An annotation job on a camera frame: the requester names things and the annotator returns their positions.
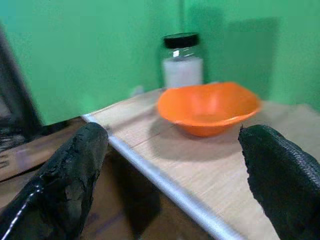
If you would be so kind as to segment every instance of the jar lid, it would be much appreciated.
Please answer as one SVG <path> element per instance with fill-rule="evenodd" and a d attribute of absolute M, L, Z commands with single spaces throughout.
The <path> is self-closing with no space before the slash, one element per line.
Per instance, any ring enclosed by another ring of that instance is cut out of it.
<path fill-rule="evenodd" d="M 185 32 L 168 35 L 163 38 L 167 49 L 183 49 L 199 44 L 199 34 L 196 32 Z"/>

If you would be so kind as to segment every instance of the white powder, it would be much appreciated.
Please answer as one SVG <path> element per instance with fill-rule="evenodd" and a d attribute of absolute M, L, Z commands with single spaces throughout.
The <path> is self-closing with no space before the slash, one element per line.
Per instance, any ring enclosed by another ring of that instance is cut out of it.
<path fill-rule="evenodd" d="M 163 73 L 167 88 L 203 84 L 203 59 L 192 56 L 166 58 Z"/>

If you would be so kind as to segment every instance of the wooden table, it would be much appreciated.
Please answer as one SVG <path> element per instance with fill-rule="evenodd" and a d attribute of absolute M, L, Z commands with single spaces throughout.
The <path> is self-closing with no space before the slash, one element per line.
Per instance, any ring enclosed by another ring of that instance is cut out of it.
<path fill-rule="evenodd" d="M 110 143 L 216 239 L 279 239 L 247 183 L 240 124 L 209 138 L 159 117 L 151 91 L 83 116 L 109 129 Z M 267 124 L 320 159 L 320 116 L 307 105 L 265 102 L 245 127 Z"/>

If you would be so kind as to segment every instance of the green wall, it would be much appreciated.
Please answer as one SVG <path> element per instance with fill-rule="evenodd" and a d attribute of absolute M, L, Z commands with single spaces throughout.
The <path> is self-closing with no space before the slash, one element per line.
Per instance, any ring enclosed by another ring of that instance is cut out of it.
<path fill-rule="evenodd" d="M 161 37 L 179 0 L 6 0 L 0 22 L 45 124 L 159 87 Z"/>
<path fill-rule="evenodd" d="M 319 0 L 185 1 L 184 30 L 202 36 L 207 82 L 320 110 Z"/>
<path fill-rule="evenodd" d="M 160 86 L 164 35 L 199 32 L 205 79 L 320 110 L 319 0 L 8 0 L 0 21 L 45 124 Z"/>

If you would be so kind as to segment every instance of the glass jar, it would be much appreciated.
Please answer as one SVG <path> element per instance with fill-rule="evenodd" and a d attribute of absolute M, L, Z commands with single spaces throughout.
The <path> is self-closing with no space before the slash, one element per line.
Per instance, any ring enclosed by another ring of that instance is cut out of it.
<path fill-rule="evenodd" d="M 197 33 L 179 33 L 163 38 L 162 60 L 166 88 L 203 84 L 203 58 Z"/>

